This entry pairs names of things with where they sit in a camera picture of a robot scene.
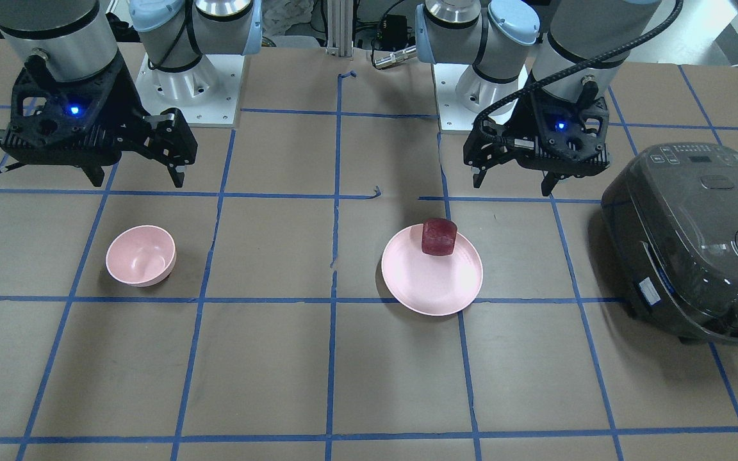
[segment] blue joint cap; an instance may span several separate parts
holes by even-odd
[[[423,4],[418,5],[415,10],[415,44],[418,45],[418,59],[426,64],[437,64],[434,53],[431,52],[429,43],[429,32],[425,28],[425,16],[423,15]]]
[[[516,43],[530,46],[537,41],[539,17],[531,6],[520,0],[491,0],[489,19]]]
[[[158,29],[184,8],[184,0],[131,0],[129,17],[137,32]]]
[[[261,50],[263,27],[261,27],[261,0],[252,0],[252,21],[249,23],[247,43],[241,54],[256,54]]]

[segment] white label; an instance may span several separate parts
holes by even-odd
[[[661,301],[659,294],[657,293],[657,289],[654,288],[653,283],[651,283],[650,277],[645,277],[645,280],[642,280],[639,283],[639,291],[642,292],[645,300],[648,301],[648,306],[653,306]]]

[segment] red block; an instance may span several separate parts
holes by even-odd
[[[430,218],[423,223],[421,250],[432,256],[448,256],[454,253],[457,225],[448,219]]]

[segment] white mounting plate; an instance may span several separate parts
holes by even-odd
[[[437,97],[437,111],[440,114],[440,131],[443,133],[468,133],[472,130],[472,122],[477,114],[466,109],[454,88],[457,87],[457,81],[463,71],[466,70],[468,64],[434,64],[434,95]],[[518,76],[519,88],[525,85],[528,79],[528,72],[523,66]],[[511,109],[505,111],[498,116],[492,117],[497,123],[505,123],[512,116]]]
[[[244,56],[231,54],[207,55],[218,72],[220,82],[219,93],[213,93],[210,99],[195,106],[181,106],[181,113],[190,126],[211,126],[216,128],[235,127],[238,120],[238,103],[241,94]],[[144,108],[153,115],[158,115],[175,106],[156,91],[151,81],[152,71],[147,68],[147,55],[141,61],[141,70],[135,79],[135,87]]]

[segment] pink plate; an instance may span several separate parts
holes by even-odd
[[[166,230],[139,225],[115,237],[106,265],[115,280],[129,286],[151,286],[164,280],[176,264],[176,242]]]
[[[383,280],[401,304],[425,315],[460,312],[483,286],[483,262],[471,242],[459,232],[454,253],[431,256],[421,250],[423,225],[398,232],[386,244],[381,259]]]

